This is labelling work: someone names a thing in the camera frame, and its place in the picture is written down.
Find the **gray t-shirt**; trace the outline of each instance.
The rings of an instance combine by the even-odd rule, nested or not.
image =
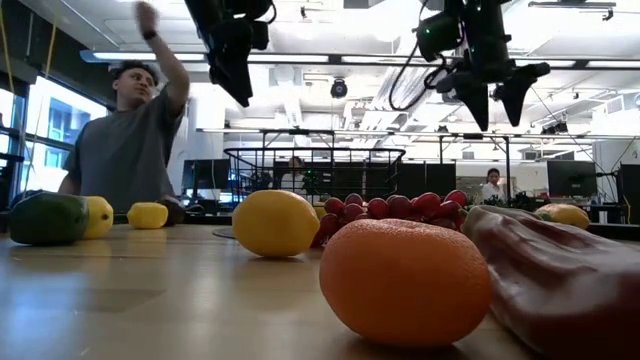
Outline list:
[[[118,213],[173,195],[167,164],[182,114],[172,118],[165,89],[134,111],[84,126],[64,165],[80,182],[80,195],[102,196]]]

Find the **woman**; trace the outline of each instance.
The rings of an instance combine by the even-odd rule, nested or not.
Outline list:
[[[280,189],[294,192],[298,195],[306,195],[307,191],[304,187],[304,162],[299,156],[294,156],[289,159],[290,172],[282,175],[280,180]]]
[[[498,181],[500,181],[500,171],[496,168],[489,169],[487,171],[487,183],[482,186],[482,200],[504,200],[502,188],[498,185]]]

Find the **man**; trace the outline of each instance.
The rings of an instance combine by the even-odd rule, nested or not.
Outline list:
[[[189,76],[156,33],[157,12],[135,4],[138,29],[169,80],[153,98],[154,71],[138,61],[124,62],[115,73],[117,111],[89,122],[80,132],[64,169],[59,192],[102,196],[116,212],[131,205],[173,195],[167,163],[189,95]]]

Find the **red bell pepper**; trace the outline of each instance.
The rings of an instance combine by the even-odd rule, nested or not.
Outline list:
[[[640,251],[531,213],[476,206],[463,232],[489,265],[491,310],[558,360],[640,359]]]

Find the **table surface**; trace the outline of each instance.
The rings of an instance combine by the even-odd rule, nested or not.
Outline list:
[[[257,258],[211,226],[35,248],[0,239],[0,359],[535,359],[490,316],[438,352],[372,345],[318,285],[320,253]]]

